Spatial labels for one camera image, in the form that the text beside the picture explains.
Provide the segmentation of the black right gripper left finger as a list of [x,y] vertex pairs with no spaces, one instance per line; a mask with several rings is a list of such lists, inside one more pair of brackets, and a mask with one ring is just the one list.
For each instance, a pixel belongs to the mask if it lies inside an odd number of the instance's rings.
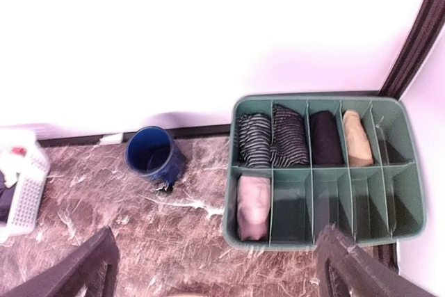
[[4,296],[114,296],[120,253],[110,227],[103,227],[65,259]]

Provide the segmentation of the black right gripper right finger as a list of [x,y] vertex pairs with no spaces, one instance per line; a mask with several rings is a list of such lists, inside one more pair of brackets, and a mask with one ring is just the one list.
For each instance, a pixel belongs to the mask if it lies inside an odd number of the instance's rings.
[[322,296],[433,296],[390,270],[335,224],[318,228],[316,272]]

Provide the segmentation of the pink and white underwear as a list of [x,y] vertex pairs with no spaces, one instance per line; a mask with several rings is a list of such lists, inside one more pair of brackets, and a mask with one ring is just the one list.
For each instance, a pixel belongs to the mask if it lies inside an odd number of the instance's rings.
[[271,185],[269,178],[242,175],[238,180],[237,223],[242,241],[268,237]]

